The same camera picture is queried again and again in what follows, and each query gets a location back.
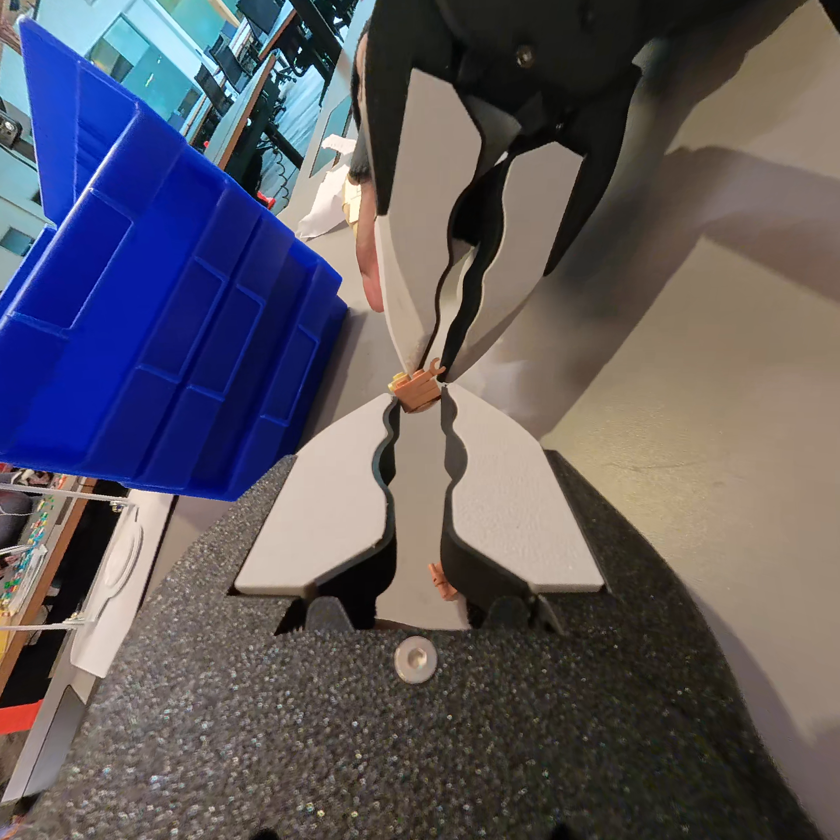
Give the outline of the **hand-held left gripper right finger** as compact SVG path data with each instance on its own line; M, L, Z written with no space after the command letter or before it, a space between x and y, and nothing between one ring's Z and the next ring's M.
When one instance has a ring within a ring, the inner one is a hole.
M448 582L463 595L601 590L602 573L539 441L457 384L444 387L441 422Z

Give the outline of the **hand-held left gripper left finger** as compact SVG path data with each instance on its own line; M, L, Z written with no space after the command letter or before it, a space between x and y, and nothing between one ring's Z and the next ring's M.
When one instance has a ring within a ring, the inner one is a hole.
M310 596L395 537L398 400L385 393L297 453L237 578L243 595Z

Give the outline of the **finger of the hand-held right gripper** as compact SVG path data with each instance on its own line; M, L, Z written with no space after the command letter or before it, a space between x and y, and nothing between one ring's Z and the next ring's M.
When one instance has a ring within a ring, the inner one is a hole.
M505 160L499 196L486 205L490 220L447 333L447 382L466 373L499 340L546 273L582 162L557 142Z
M413 69L391 201L374 223L385 320L405 373L426 365L438 286L453 262L450 220L480 153L480 131L454 87Z

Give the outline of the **small orange brick assembly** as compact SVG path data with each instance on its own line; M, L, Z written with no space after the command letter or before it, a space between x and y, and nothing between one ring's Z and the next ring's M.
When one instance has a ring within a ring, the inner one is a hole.
M446 368L440 365L440 359L433 359L428 370L395 375L388 384L388 390L398 400L404 413L421 413L441 399L438 377L445 371Z

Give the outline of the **grey desk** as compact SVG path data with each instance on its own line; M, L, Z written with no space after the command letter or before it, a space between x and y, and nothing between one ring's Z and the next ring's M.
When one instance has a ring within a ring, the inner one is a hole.
M662 48L599 211L506 338L465 378L559 452L702 611L772 764L838 838L838 34L818 2L757 2ZM270 638L280 602L222 572L287 458L184 554L136 633L162 711L161 772L128 838L545 837L534 750L556 733L485 679L493 644L435 692L386 656Z

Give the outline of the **person's right hand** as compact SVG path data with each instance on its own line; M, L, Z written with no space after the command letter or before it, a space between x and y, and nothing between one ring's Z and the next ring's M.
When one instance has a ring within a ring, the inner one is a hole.
M364 297L373 312L383 313L382 283L375 244L375 216L359 216L355 229L355 254Z

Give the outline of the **torn white paper bag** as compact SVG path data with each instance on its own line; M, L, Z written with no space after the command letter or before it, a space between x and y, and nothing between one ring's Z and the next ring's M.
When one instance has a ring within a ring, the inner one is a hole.
M361 209L361 186L350 179L348 165L335 167L325 175L310 212L301 219L296 236L307 242L342 225L356 236Z

